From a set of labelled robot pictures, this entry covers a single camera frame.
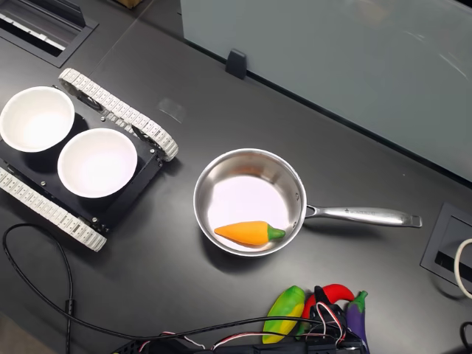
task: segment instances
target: orange carrot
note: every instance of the orange carrot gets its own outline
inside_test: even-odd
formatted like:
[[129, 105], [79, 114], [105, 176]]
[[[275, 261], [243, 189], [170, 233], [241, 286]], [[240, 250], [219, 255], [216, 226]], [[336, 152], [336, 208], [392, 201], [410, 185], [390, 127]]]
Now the orange carrot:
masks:
[[215, 229], [215, 234], [249, 245], [263, 245], [270, 240], [285, 236], [285, 231], [275, 229], [264, 221], [233, 223]]

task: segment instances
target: white bowl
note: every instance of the white bowl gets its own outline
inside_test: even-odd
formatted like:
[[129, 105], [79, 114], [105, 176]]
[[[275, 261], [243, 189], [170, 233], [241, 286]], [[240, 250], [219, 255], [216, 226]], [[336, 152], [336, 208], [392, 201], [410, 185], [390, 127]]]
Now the white bowl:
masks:
[[53, 87], [32, 87], [10, 98], [0, 114], [0, 135], [25, 153], [49, 149], [63, 140], [74, 124], [74, 105]]
[[74, 136], [64, 146], [58, 174], [74, 194], [101, 198], [123, 188], [133, 177], [137, 163], [136, 148], [128, 137], [97, 128]]

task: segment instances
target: toy carrot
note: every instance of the toy carrot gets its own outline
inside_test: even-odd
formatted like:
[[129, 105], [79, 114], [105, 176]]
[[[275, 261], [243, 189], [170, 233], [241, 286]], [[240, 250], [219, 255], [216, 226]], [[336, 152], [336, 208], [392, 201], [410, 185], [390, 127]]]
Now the toy carrot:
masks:
[[[298, 286], [291, 286], [279, 295], [272, 305], [267, 316], [290, 316], [300, 317], [303, 311], [305, 292]], [[274, 320], [264, 322], [264, 332], [275, 332], [289, 334], [294, 328], [296, 321]], [[263, 343], [277, 343], [283, 337], [275, 335], [264, 335]]]
[[285, 231], [275, 229], [264, 221], [249, 221], [218, 227], [215, 234], [248, 245], [263, 245], [270, 240], [284, 237]]

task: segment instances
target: toy eggplant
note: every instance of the toy eggplant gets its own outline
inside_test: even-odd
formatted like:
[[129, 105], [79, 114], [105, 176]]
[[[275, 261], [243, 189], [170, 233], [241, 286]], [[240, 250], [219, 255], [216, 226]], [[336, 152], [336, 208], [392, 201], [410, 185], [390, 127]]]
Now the toy eggplant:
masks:
[[366, 336], [366, 296], [367, 292], [361, 291], [361, 293], [347, 306], [346, 321], [351, 332], [362, 339], [364, 346], [366, 347], [366, 353], [369, 354], [370, 351]]
[[[268, 312], [267, 316], [290, 316], [300, 317], [305, 303], [305, 292], [298, 286], [291, 286], [279, 295], [276, 302]], [[289, 334], [294, 328], [296, 321], [275, 320], [264, 322], [264, 332], [275, 332]], [[263, 343], [277, 343], [283, 337], [275, 335], [263, 336]]]

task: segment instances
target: white cable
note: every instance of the white cable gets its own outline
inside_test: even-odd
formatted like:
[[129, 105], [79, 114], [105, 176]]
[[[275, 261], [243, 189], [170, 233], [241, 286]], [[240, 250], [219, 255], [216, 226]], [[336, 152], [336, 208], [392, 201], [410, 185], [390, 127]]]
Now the white cable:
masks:
[[471, 243], [472, 243], [472, 238], [469, 238], [468, 240], [465, 240], [464, 242], [462, 242], [459, 248], [457, 249], [456, 258], [454, 259], [454, 276], [456, 277], [457, 285], [459, 286], [459, 289], [461, 290], [461, 292], [463, 292], [464, 295], [466, 295], [466, 297], [468, 297], [469, 299], [472, 299], [472, 294], [469, 293], [467, 289], [465, 288], [464, 284], [462, 284], [462, 280], [460, 279], [460, 274], [459, 274], [459, 264], [460, 264], [460, 255], [462, 254], [462, 250]]
[[[275, 336], [273, 333], [265, 333], [265, 332], [238, 333], [238, 334], [234, 334], [233, 336], [230, 336], [230, 337], [228, 337], [228, 338], [226, 338], [222, 341], [219, 341], [218, 343], [213, 345], [213, 347], [210, 350], [215, 350], [220, 345], [228, 343], [229, 341], [232, 341], [233, 339], [238, 339], [238, 338], [247, 337], [247, 336], [265, 336], [265, 335]], [[305, 334], [302, 334], [300, 336], [307, 336], [307, 337], [309, 337], [309, 336], [323, 336], [324, 337], [325, 335], [321, 334], [321, 333], [305, 333]]]
[[[171, 334], [171, 335], [172, 335], [172, 334], [175, 334], [174, 332], [162, 332], [162, 333], [163, 333], [163, 334]], [[194, 345], [197, 345], [197, 346], [199, 346], [199, 347], [202, 347], [202, 348], [206, 349], [203, 344], [199, 344], [199, 343], [197, 343], [196, 341], [193, 341], [192, 339], [190, 339], [190, 338], [188, 338], [188, 337], [186, 337], [186, 336], [184, 336], [184, 338], [185, 338], [186, 341], [189, 341], [190, 343], [193, 343]]]
[[[174, 333], [174, 332], [167, 332], [167, 331], [164, 331], [164, 332], [162, 332], [161, 334], [172, 335], [172, 334], [175, 334], [175, 333]], [[186, 337], [186, 336], [184, 336], [184, 338], [185, 338], [186, 341], [189, 341], [190, 343], [193, 343], [194, 345], [198, 345], [199, 347], [202, 347], [202, 348], [204, 348], [204, 349], [206, 350], [206, 348], [205, 348], [205, 346], [204, 346], [203, 344], [199, 344], [199, 343], [197, 343], [196, 341], [193, 341], [192, 339], [190, 339], [190, 338], [188, 338], [188, 337]], [[146, 344], [148, 344], [148, 343], [150, 343], [150, 341], [144, 342], [144, 343], [141, 345], [141, 347], [139, 348], [138, 353], [140, 353], [140, 352], [144, 349], [144, 347], [146, 346]]]
[[338, 325], [339, 327], [339, 338], [338, 340], [336, 341], [336, 346], [338, 345], [338, 343], [342, 340], [342, 335], [343, 335], [343, 330], [342, 330], [342, 326], [341, 326], [341, 322], [339, 322], [338, 318], [336, 317], [336, 315], [334, 314], [334, 312], [332, 312], [332, 310], [324, 303], [324, 302], [317, 302], [316, 303], [316, 312], [318, 313], [319, 317], [322, 319], [323, 321], [323, 334], [326, 334], [326, 322], [325, 322], [325, 319], [323, 318], [322, 316], [322, 312], [319, 310], [318, 308], [318, 305], [321, 305], [323, 306], [323, 308], [330, 314], [330, 316], [334, 319], [334, 322], [336, 322], [336, 324]]

